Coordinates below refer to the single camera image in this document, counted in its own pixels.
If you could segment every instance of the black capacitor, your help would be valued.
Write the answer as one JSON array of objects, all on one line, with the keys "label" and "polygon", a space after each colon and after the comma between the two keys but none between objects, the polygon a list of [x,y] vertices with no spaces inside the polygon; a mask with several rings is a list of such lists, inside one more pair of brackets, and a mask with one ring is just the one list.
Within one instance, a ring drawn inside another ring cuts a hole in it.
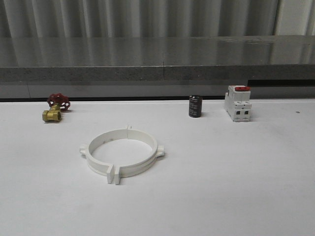
[{"label": "black capacitor", "polygon": [[192,95],[189,96],[189,116],[201,117],[202,96]]}]

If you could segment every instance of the white table surface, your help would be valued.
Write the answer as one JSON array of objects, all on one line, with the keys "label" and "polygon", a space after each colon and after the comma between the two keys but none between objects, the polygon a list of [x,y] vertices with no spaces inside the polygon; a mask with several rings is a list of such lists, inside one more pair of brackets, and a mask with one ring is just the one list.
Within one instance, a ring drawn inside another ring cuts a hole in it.
[{"label": "white table surface", "polygon": [[[248,123],[223,103],[190,118],[188,101],[72,102],[60,123],[47,103],[0,103],[0,235],[315,235],[315,100],[252,100]],[[127,125],[166,155],[107,184],[79,146]]]}]

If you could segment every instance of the red valve handwheel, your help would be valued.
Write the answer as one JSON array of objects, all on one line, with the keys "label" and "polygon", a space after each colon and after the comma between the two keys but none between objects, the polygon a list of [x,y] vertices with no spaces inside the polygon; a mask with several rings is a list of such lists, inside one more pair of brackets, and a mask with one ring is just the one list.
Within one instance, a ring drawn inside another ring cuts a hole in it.
[{"label": "red valve handwheel", "polygon": [[50,107],[58,103],[60,105],[61,111],[66,111],[70,107],[69,98],[62,95],[61,93],[51,94],[47,99],[47,102]]}]

